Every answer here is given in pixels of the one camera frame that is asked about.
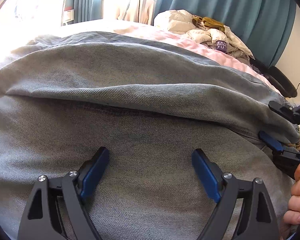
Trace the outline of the person's right hand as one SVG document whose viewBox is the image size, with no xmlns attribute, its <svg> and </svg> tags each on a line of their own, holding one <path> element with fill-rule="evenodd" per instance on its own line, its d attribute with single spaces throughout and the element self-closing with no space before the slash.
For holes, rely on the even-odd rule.
<svg viewBox="0 0 300 240">
<path fill-rule="evenodd" d="M 288 225 L 300 224 L 300 164 L 294 173 L 295 183 L 291 188 L 291 198 L 288 201 L 288 211 L 284 214 L 283 222 Z"/>
</svg>

